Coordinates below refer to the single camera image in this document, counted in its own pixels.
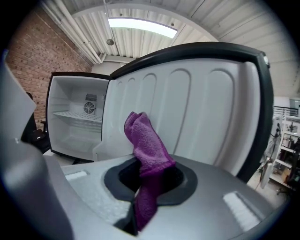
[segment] railing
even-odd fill
[[[298,109],[297,108],[291,108],[291,107],[279,107],[274,106],[273,107],[273,115],[288,115],[288,116],[294,116],[298,117]]]

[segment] purple cloth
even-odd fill
[[[156,198],[162,194],[162,174],[164,169],[175,166],[175,161],[152,128],[146,113],[131,112],[124,132],[134,146],[133,154],[141,161],[142,184],[135,198],[135,218],[140,231],[157,211]]]

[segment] fridge door panel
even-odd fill
[[[95,152],[131,154],[124,134],[131,112],[146,112],[170,154],[236,175],[252,146],[260,113],[254,63],[186,59],[139,69],[108,85],[102,143]]]

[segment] white vent slot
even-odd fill
[[[97,102],[97,95],[87,93],[87,95],[85,96],[85,100]]]
[[[237,220],[241,229],[246,232],[260,223],[257,216],[251,209],[238,197],[236,193],[228,193],[223,197],[224,202],[230,208],[231,213]]]
[[[71,180],[74,180],[74,179],[77,179],[77,178],[85,177],[87,175],[88,174],[85,171],[80,171],[80,172],[67,174],[67,175],[65,175],[65,177],[68,181],[71,181]]]

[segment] black chair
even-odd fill
[[[31,99],[33,99],[30,93],[27,92],[27,94]],[[37,129],[34,114],[32,114],[24,129],[21,140],[25,143],[32,144],[42,153],[45,153],[50,149],[50,142],[46,132],[46,122],[42,121],[41,123],[44,125],[43,131],[41,129]]]

